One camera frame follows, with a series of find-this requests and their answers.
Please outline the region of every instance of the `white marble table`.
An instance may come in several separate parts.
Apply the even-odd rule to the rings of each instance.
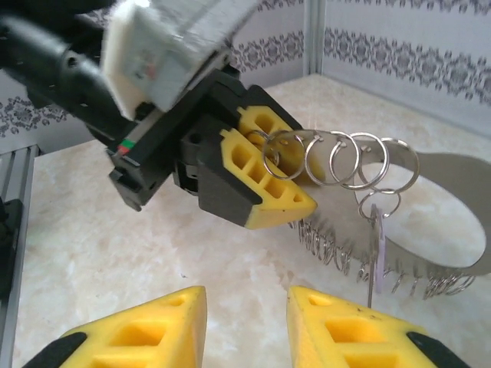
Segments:
[[[305,127],[362,130],[399,137],[425,152],[491,157],[489,141],[324,77],[269,92]],[[290,285],[366,302],[366,284],[322,266],[288,227],[239,228],[200,211],[196,198],[171,179],[136,213],[111,185],[110,170],[97,142],[36,159],[14,367],[72,327],[200,284],[209,300],[203,368],[285,368],[291,366],[285,322]],[[412,200],[430,203],[430,211],[443,217],[452,212],[445,201],[414,193]],[[475,255],[479,232],[462,226],[466,219],[446,216],[452,237],[466,241]],[[401,228],[417,226],[410,219],[401,217]],[[438,236],[426,242],[436,255],[452,253],[441,251]],[[489,366],[491,277],[454,297],[377,295],[373,307],[424,326],[473,368]]]

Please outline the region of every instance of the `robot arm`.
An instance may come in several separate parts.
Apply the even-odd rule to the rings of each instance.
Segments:
[[[172,175],[207,212],[246,228],[281,225],[316,204],[271,176],[250,140],[253,130],[301,128],[229,64],[232,37],[254,10],[244,0],[135,0],[114,8],[104,32],[76,15],[60,26],[4,8],[0,66],[36,107],[57,104],[85,122],[107,146],[110,179],[133,209]],[[281,167],[277,175],[286,176]]]

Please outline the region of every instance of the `patterned wallpaper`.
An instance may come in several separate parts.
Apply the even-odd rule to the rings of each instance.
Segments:
[[[108,11],[87,16],[104,25]],[[302,76],[304,0],[263,0],[233,46],[232,62],[246,86]],[[36,110],[23,86],[0,74],[0,153],[31,144],[49,153],[90,139],[82,122],[57,107]]]
[[[328,0],[322,73],[491,137],[491,0]]]

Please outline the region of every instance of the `marble surface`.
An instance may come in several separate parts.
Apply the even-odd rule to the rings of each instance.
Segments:
[[[304,127],[368,131],[424,152],[491,157],[491,143],[479,136],[325,77],[268,92]],[[136,213],[111,185],[110,170],[97,142],[36,159],[14,367],[72,327],[199,284],[207,289],[209,308],[203,368],[285,368],[291,366],[285,322],[290,285],[366,303],[367,285],[354,281],[356,270],[345,277],[333,265],[323,266],[287,226],[239,228],[200,211],[196,198],[171,179]],[[468,257],[472,263],[483,249],[479,226],[464,210],[456,211],[458,203],[418,185],[387,230],[409,240],[419,233],[415,243],[423,242],[420,250],[428,257]],[[443,219],[452,241],[432,230]],[[447,242],[455,245],[442,251]],[[385,293],[373,304],[424,326],[473,368],[489,366],[490,307],[490,276],[453,297],[422,301]]]

